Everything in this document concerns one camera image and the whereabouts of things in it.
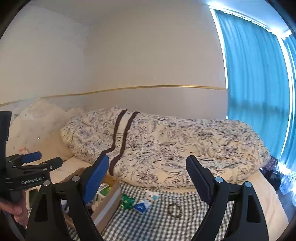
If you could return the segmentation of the person's left hand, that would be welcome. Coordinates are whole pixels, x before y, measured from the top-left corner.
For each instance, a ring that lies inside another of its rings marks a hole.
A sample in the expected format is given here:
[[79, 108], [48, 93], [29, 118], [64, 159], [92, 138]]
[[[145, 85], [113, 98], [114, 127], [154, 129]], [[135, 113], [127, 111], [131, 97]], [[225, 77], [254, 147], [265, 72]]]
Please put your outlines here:
[[27, 226], [29, 218], [25, 191], [22, 191], [21, 199], [16, 204], [1, 198], [0, 209], [12, 214], [20, 225]]

